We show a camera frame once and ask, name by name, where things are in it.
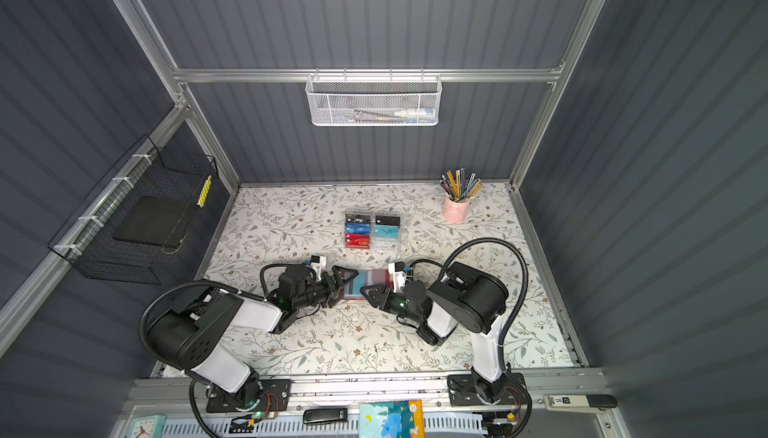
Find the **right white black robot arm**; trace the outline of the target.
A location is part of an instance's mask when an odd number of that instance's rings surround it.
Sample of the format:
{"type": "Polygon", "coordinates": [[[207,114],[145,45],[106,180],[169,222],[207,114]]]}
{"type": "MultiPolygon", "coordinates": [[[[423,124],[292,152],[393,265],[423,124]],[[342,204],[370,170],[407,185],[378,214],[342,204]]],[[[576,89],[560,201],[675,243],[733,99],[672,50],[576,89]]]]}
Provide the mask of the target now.
{"type": "Polygon", "coordinates": [[[497,278],[460,262],[451,263],[437,281],[427,286],[396,263],[393,289],[386,284],[364,286],[361,295],[376,309],[394,315],[432,346],[442,345],[459,326],[471,334],[474,390],[485,403],[500,400],[509,377],[501,351],[503,315],[509,296],[497,278]]]}

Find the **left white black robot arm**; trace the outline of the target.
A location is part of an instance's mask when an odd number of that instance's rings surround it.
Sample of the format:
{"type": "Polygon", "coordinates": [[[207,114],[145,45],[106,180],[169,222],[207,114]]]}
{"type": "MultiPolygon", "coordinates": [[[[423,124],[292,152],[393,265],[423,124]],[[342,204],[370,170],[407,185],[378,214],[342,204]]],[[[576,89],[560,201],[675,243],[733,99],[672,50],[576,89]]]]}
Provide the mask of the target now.
{"type": "Polygon", "coordinates": [[[299,263],[279,267],[283,270],[279,286],[263,296],[204,279],[167,290],[140,318],[143,346],[158,361],[198,382],[214,385],[242,401],[257,399],[259,374],[223,344],[228,328],[281,334],[300,318],[303,309],[336,305],[343,288],[359,275],[357,270],[337,265],[320,272],[299,263]]]}

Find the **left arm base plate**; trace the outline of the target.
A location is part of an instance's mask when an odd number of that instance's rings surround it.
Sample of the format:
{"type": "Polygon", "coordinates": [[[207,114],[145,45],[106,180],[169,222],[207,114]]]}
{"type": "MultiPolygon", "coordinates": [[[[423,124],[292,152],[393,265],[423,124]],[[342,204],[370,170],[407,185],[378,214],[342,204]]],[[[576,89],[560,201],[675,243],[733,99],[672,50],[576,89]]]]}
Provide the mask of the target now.
{"type": "Polygon", "coordinates": [[[207,391],[207,413],[277,413],[287,409],[292,381],[250,379],[238,391],[229,393],[217,385],[207,391]]]}

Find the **red card holder wallet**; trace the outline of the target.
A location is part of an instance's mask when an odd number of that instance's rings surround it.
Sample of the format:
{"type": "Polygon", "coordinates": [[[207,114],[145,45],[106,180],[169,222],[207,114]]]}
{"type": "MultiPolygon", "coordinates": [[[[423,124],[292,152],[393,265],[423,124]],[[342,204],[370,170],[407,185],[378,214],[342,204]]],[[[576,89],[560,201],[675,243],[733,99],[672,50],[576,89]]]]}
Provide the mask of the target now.
{"type": "Polygon", "coordinates": [[[386,284],[393,289],[393,281],[387,269],[367,270],[368,285],[386,284]]]}

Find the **clear plastic organizer box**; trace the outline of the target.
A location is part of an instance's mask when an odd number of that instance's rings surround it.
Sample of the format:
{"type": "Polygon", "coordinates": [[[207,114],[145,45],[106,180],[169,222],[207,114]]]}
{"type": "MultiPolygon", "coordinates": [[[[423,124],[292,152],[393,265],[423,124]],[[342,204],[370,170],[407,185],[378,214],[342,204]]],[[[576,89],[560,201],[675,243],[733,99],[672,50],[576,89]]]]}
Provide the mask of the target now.
{"type": "Polygon", "coordinates": [[[400,247],[404,221],[404,215],[394,210],[348,208],[344,212],[345,247],[352,250],[396,252],[400,247]],[[395,239],[376,237],[374,227],[377,225],[398,226],[399,236],[395,239]]]}

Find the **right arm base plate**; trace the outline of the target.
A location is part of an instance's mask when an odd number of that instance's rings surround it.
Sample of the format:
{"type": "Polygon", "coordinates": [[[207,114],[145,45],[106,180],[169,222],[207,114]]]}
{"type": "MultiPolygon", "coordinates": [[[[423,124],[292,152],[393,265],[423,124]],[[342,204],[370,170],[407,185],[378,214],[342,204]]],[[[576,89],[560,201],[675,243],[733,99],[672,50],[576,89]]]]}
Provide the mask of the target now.
{"type": "Polygon", "coordinates": [[[530,396],[520,373],[509,370],[496,381],[488,381],[477,373],[451,374],[447,377],[450,404],[467,406],[512,406],[530,403],[530,396]]]}

